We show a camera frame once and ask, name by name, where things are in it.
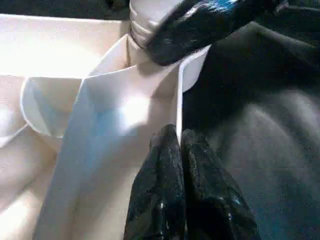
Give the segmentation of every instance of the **black glove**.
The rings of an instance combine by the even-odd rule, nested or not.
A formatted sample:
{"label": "black glove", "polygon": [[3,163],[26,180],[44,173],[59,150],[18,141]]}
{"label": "black glove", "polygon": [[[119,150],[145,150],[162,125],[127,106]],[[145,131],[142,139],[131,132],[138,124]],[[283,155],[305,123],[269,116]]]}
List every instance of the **black glove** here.
{"label": "black glove", "polygon": [[282,0],[184,0],[146,45],[151,59],[172,64],[273,11]]}
{"label": "black glove", "polygon": [[259,240],[241,191],[205,138],[173,125],[150,141],[132,185],[124,240]]}
{"label": "black glove", "polygon": [[124,240],[183,240],[185,190],[176,127],[150,141],[150,152],[132,185]]}

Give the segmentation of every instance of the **white plastic container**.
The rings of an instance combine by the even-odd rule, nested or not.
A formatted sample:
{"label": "white plastic container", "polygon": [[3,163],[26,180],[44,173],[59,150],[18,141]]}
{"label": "white plastic container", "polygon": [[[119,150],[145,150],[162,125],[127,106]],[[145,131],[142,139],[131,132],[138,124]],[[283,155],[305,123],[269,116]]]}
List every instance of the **white plastic container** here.
{"label": "white plastic container", "polygon": [[27,125],[10,143],[0,148],[0,210],[7,207],[55,157],[55,152]]}
{"label": "white plastic container", "polygon": [[34,240],[122,239],[150,137],[171,123],[180,139],[183,89],[197,81],[208,50],[180,68],[147,61],[82,82]]}
{"label": "white plastic container", "polygon": [[80,78],[27,78],[20,106],[25,121],[56,152],[59,151],[75,102]]}
{"label": "white plastic container", "polygon": [[126,34],[105,53],[89,76],[118,72],[147,61],[150,60],[144,50]]}

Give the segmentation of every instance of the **gloved hand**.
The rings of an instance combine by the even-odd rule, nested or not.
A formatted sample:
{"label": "gloved hand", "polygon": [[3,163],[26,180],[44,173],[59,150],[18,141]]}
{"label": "gloved hand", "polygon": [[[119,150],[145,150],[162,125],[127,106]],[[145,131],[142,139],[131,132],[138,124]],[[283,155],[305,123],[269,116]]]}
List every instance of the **gloved hand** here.
{"label": "gloved hand", "polygon": [[162,66],[210,45],[272,12],[283,0],[184,0],[146,44],[151,59]]}
{"label": "gloved hand", "polygon": [[206,139],[185,130],[181,151],[173,125],[152,137],[132,185],[123,239],[259,240],[238,185]]}

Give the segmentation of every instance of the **dark fabric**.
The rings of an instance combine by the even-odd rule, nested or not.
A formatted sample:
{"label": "dark fabric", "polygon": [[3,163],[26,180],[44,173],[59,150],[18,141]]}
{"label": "dark fabric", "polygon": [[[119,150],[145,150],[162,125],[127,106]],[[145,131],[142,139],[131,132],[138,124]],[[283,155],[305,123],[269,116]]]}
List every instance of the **dark fabric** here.
{"label": "dark fabric", "polygon": [[1,0],[0,13],[80,19],[129,19],[127,0]]}
{"label": "dark fabric", "polygon": [[313,8],[290,5],[276,15],[265,14],[256,21],[280,34],[320,47],[320,1],[305,1],[304,5],[307,2]]}
{"label": "dark fabric", "polygon": [[316,56],[307,46],[250,24],[211,47],[183,95],[183,127],[208,138],[263,240],[320,239],[320,74],[296,55]]}

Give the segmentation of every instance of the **white tray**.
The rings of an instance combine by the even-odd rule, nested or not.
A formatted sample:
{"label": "white tray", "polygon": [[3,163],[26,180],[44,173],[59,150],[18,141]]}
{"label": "white tray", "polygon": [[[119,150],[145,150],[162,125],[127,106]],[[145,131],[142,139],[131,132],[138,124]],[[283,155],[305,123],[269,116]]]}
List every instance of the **white tray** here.
{"label": "white tray", "polygon": [[[42,153],[41,149],[53,156],[55,151],[60,151],[33,239],[122,239],[131,185],[149,152],[150,137],[172,123],[180,139],[182,93],[197,81],[209,47],[189,56],[182,64],[160,67],[150,62],[129,36],[122,37],[128,30],[128,22],[0,14],[0,26],[5,29],[5,37],[0,37],[0,42],[5,44],[8,39],[12,40],[7,49],[0,44],[0,50],[6,55],[13,53],[9,58],[0,56],[2,75],[28,77],[26,84],[34,81],[37,91],[45,86],[45,93],[51,91],[41,79],[50,79],[53,83],[55,79],[57,82],[84,79],[72,113],[66,112],[71,117],[64,137],[36,128],[35,121],[29,119],[27,123],[44,141],[38,139],[29,126],[22,128],[22,133],[36,136],[44,145],[25,156],[24,161],[32,163],[38,159],[35,156]],[[27,43],[25,49],[20,46],[24,42]],[[25,101],[21,94],[21,107],[22,110],[26,106],[37,108],[35,112],[38,118],[42,116],[40,122],[46,129],[46,124],[50,124],[46,119],[50,118],[44,117],[44,112],[54,110],[55,116],[59,116],[56,110],[63,106],[63,98],[58,96],[66,91],[58,91],[59,106],[52,94],[49,97],[41,94],[49,100],[39,107],[36,100],[40,98],[36,97],[34,89],[28,97],[32,101]],[[14,145],[22,140],[19,131],[6,143],[7,148],[13,149],[11,151],[21,148]],[[60,146],[62,137],[61,149],[55,145],[54,151],[45,144],[51,145],[52,140],[57,140]],[[47,156],[39,158],[37,171],[30,175],[26,186],[52,162]],[[22,191],[28,187],[21,184],[18,189]],[[30,211],[29,217],[25,217],[33,221],[23,228],[10,228],[18,229],[17,235],[9,237],[6,233],[8,237],[4,239],[31,238],[34,219],[42,205],[42,198],[39,199],[38,210]]]}

